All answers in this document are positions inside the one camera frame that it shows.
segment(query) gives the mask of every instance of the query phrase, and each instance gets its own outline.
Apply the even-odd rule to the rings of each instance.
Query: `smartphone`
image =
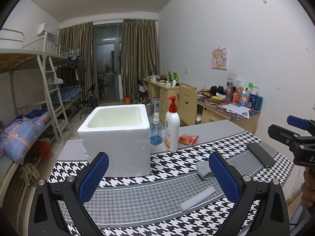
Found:
[[[260,161],[264,168],[272,167],[276,161],[258,143],[250,143],[247,149]]]

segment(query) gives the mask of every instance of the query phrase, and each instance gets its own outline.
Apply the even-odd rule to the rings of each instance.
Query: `glass door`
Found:
[[[121,25],[94,28],[94,78],[100,103],[119,100]]]

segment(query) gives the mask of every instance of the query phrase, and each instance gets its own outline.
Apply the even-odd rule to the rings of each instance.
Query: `canvas painting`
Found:
[[[227,69],[227,49],[226,48],[220,48],[220,46],[217,49],[212,49],[212,68],[216,69]]]

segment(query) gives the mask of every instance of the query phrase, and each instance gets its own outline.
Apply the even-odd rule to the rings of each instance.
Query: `desk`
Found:
[[[179,99],[179,91],[175,92],[177,99]],[[220,120],[229,120],[248,132],[254,134],[257,120],[259,118],[259,111],[251,109],[249,111],[249,119],[244,118],[238,114],[227,112],[222,106],[227,105],[224,101],[213,100],[206,96],[198,96],[197,105],[203,107],[201,123],[208,123]]]
[[[206,160],[214,149],[241,174],[246,173],[258,181],[271,180],[279,176],[281,171],[279,180],[283,184],[285,197],[291,192],[292,182],[297,177],[292,162],[266,143],[261,143],[277,161],[272,168],[264,169],[253,154],[246,150],[246,143],[260,142],[252,134],[244,132],[242,128],[227,120],[181,128],[181,134],[193,132],[198,132],[202,142],[207,143],[181,149],[174,154],[166,150],[152,154],[150,175],[102,179],[93,198],[84,206],[105,235],[120,235],[121,232],[126,235],[139,235],[144,234],[143,232],[148,235],[161,235],[161,227],[165,235],[188,235],[190,228],[204,232],[202,235],[213,235],[222,223],[221,218],[231,212],[232,205],[226,200],[215,178],[207,181],[200,179],[196,174],[195,163],[198,160]],[[69,141],[81,144],[80,140]],[[235,142],[237,149],[229,147],[229,144]],[[74,146],[76,149],[71,148],[71,145],[68,145],[68,148],[66,146],[53,168],[50,182],[63,181],[87,164],[86,159],[78,161],[80,157],[84,158],[83,146]],[[209,186],[216,189],[213,195],[186,212],[180,211],[179,203]],[[60,203],[60,207],[66,223],[72,224],[70,227],[75,231],[64,203]],[[257,204],[253,205],[251,215],[255,209]]]
[[[149,81],[146,79],[143,80],[143,84],[148,88],[148,98],[152,102],[154,98],[160,98],[159,117],[160,122],[165,125],[166,112],[169,110],[171,103],[169,97],[176,95],[175,92],[179,90],[179,86],[166,86],[165,83],[161,83],[159,81]]]

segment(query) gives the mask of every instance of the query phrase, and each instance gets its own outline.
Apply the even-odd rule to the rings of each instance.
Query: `water bottle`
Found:
[[[162,124],[160,123],[158,112],[154,113],[153,123],[151,123],[150,127],[151,127],[150,143],[155,146],[162,144],[163,143]]]

